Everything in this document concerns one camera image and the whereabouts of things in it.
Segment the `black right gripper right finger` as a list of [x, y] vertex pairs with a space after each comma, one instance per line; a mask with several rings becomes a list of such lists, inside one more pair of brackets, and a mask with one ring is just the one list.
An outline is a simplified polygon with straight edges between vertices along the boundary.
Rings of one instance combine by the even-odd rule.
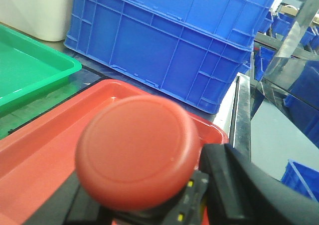
[[272, 178], [229, 144], [205, 144], [211, 225], [317, 225], [319, 205]]

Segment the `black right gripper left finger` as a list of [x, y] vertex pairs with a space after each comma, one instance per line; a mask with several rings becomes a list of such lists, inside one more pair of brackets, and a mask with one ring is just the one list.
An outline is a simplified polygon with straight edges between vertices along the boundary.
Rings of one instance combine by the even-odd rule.
[[80, 186], [73, 172], [25, 225], [111, 225], [112, 216]]

